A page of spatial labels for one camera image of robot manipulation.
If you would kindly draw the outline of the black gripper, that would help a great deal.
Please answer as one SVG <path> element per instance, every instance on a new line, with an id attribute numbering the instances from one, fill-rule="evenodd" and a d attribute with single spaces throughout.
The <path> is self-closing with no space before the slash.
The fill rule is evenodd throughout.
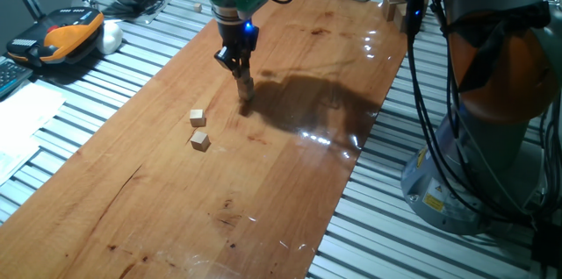
<path id="1" fill-rule="evenodd" d="M 225 69 L 229 70 L 234 78 L 248 80 L 250 75 L 251 52 L 256 50 L 259 27 L 250 20 L 240 23 L 218 23 L 222 48 L 215 53 L 214 59 Z M 243 49 L 241 59 L 233 48 Z"/>

